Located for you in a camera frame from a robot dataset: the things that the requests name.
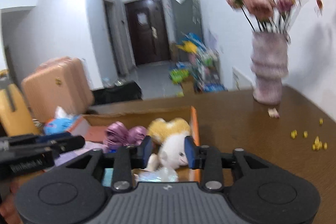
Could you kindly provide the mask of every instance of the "gray floor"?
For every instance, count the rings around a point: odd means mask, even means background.
[[[143,99],[175,97],[182,92],[180,85],[174,85],[169,79],[170,62],[140,65],[126,77],[135,81],[142,90]]]

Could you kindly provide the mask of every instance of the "yellow suitcase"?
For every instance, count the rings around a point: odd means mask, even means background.
[[[40,134],[22,93],[10,81],[7,71],[0,72],[0,121],[8,136]]]

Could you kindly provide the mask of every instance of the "wooden table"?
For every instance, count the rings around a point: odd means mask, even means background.
[[[271,119],[268,107],[254,101],[251,90],[116,103],[93,109],[117,113],[186,105],[197,110],[201,144],[217,146],[222,152],[241,147],[309,180],[321,196],[314,224],[336,223],[336,123],[290,87],[284,87],[277,107],[280,119]],[[298,136],[292,140],[290,133],[294,129]],[[303,138],[303,131],[308,131],[308,138]],[[312,151],[316,136],[328,143],[327,150]],[[226,185],[232,183],[227,172],[225,179]]]

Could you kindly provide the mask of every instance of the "orange box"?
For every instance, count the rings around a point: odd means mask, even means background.
[[[182,118],[189,121],[194,142],[197,146],[200,145],[197,113],[196,109],[192,106],[152,109],[132,113],[82,115],[70,128],[69,132],[73,135],[83,136],[86,141],[102,143],[105,138],[105,129],[114,122],[122,122],[127,129],[135,126],[148,128],[149,124],[157,118],[162,118],[167,122],[174,118]],[[177,173],[180,181],[200,182],[201,180],[200,170],[191,170],[182,167],[177,170]]]

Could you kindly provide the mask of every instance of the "ribbed ceramic vase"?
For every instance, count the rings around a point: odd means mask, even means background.
[[[282,96],[281,79],[288,74],[287,40],[280,33],[254,32],[252,46],[253,97],[262,104],[276,105]]]

